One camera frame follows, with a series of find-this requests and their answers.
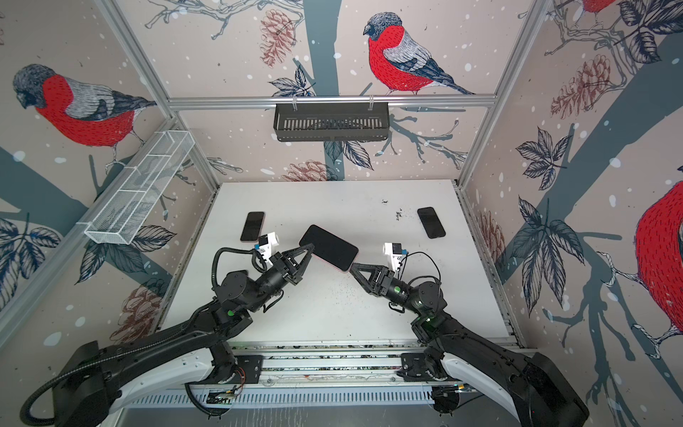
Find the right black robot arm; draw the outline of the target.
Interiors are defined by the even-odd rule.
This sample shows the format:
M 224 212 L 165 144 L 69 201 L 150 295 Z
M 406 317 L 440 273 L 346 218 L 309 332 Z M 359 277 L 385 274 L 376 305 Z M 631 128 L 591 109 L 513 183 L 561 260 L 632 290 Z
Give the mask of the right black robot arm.
M 421 276 L 413 286 L 385 266 L 363 263 L 352 264 L 350 274 L 366 293 L 416 315 L 411 328 L 426 346 L 425 362 L 433 378 L 464 381 L 523 426 L 582 426 L 589 419 L 586 404 L 544 354 L 506 350 L 448 314 L 439 278 Z

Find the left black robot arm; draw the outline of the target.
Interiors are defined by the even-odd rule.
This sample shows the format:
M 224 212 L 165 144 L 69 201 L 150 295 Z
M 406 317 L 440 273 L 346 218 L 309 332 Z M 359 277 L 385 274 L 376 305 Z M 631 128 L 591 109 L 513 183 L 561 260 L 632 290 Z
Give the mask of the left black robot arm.
M 219 279 L 219 261 L 229 251 L 219 249 L 211 268 L 215 295 L 188 320 L 135 342 L 107 348 L 89 343 L 75 352 L 51 387 L 52 424 L 95 426 L 137 391 L 149 393 L 174 384 L 233 383 L 239 390 L 248 372 L 238 364 L 229 340 L 252 324 L 254 313 L 272 308 L 285 286 L 302 280 L 313 249 L 309 244 L 276 252 L 270 256 L 270 267 L 263 266 L 257 250 L 247 251 L 261 273 L 258 279 L 251 279 L 247 270 Z

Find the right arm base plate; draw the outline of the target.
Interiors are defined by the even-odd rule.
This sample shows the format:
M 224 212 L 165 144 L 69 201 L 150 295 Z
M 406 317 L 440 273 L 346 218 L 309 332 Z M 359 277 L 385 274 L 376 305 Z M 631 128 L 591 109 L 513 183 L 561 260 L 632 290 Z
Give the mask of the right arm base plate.
M 423 352 L 400 354 L 396 375 L 409 383 L 462 383 L 461 379 L 453 378 L 443 368 L 438 368 L 436 361 Z

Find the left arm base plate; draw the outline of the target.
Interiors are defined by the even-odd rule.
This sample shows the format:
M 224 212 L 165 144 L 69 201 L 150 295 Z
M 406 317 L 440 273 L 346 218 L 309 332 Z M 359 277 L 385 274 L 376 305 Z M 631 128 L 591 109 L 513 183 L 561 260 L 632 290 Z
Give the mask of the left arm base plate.
M 261 355 L 229 355 L 210 362 L 209 373 L 190 384 L 258 384 L 263 370 Z

